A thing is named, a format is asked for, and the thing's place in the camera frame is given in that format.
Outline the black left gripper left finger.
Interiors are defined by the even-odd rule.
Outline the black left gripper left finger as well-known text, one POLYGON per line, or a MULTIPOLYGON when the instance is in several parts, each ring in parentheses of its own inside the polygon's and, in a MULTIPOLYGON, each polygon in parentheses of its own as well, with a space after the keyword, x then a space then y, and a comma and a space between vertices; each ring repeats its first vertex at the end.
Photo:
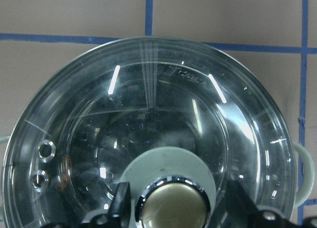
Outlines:
POLYGON ((131 191, 129 182, 120 182, 117 185, 108 213, 112 218, 130 218, 131 191))

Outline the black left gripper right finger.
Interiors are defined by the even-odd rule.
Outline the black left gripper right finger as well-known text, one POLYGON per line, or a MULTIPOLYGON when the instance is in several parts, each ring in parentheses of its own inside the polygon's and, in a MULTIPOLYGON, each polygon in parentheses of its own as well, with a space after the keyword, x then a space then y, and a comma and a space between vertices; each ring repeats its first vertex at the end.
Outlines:
POLYGON ((258 212, 253 200, 236 180, 226 183, 224 204, 232 228, 251 228, 258 212))

